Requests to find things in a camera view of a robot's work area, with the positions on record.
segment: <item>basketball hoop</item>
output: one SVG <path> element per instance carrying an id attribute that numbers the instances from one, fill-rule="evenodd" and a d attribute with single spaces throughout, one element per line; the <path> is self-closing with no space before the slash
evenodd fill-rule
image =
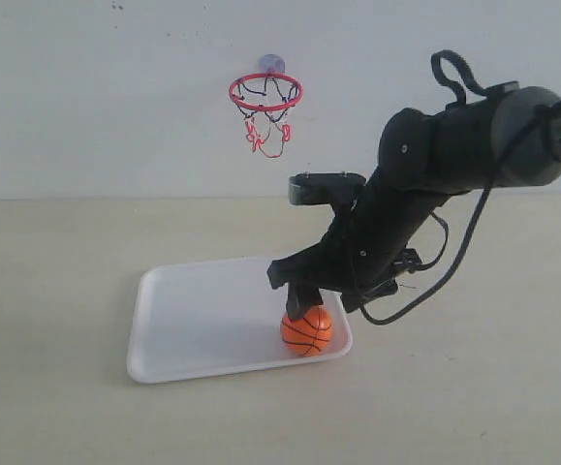
<path id="1" fill-rule="evenodd" d="M 291 139 L 289 115 L 301 100 L 303 88 L 295 78 L 269 71 L 235 80 L 229 87 L 231 100 L 244 116 L 246 140 L 252 152 L 259 150 L 267 158 L 278 158 Z M 279 138 L 279 149 L 269 154 L 265 145 Z"/>

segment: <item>robotic arm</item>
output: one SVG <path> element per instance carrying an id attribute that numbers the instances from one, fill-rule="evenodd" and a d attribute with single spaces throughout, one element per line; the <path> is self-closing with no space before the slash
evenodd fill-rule
<path id="1" fill-rule="evenodd" d="M 465 87 L 482 97 L 467 104 L 463 86 L 445 76 L 442 60 Z M 272 289 L 288 285 L 287 312 L 298 320 L 322 304 L 319 289 L 341 293 L 347 312 L 360 309 L 375 325 L 405 315 L 441 289 L 465 254 L 493 188 L 545 186 L 561 175 L 561 99 L 548 89 L 516 81 L 480 87 L 468 64 L 451 50 L 431 56 L 436 80 L 456 100 L 440 113 L 405 108 L 386 125 L 378 167 L 366 181 L 354 173 L 299 174 L 290 179 L 290 202 L 329 204 L 334 219 L 321 241 L 267 271 Z M 398 313 L 376 320 L 364 305 L 398 291 L 395 278 L 432 267 L 407 244 L 434 210 L 451 197 L 482 189 L 467 233 L 449 271 Z"/>

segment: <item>orange ball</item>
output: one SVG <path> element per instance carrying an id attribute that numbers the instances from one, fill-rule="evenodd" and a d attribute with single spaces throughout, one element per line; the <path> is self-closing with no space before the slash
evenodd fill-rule
<path id="1" fill-rule="evenodd" d="M 292 322 L 285 313 L 280 325 L 282 340 L 298 356 L 320 354 L 331 341 L 331 316 L 321 305 L 312 307 L 302 319 Z"/>

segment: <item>white tray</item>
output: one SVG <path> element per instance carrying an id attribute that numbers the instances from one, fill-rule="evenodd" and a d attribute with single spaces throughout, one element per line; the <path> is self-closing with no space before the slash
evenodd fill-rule
<path id="1" fill-rule="evenodd" d="M 139 383 L 164 383 L 342 357 L 353 342 L 337 293 L 322 292 L 333 336 L 317 356 L 293 355 L 280 337 L 286 286 L 274 291 L 271 258 L 151 269 L 140 280 L 127 355 Z"/>

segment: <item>beige table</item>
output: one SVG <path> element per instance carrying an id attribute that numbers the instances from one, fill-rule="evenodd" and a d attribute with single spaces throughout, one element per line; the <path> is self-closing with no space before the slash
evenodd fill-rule
<path id="1" fill-rule="evenodd" d="M 374 314 L 443 272 L 474 201 L 442 211 L 446 263 Z M 561 463 L 561 196 L 495 198 L 447 287 L 391 326 L 351 315 L 336 361 L 128 379 L 145 271 L 293 253 L 329 218 L 284 199 L 0 202 L 0 464 Z M 441 232 L 414 243 L 427 260 Z"/>

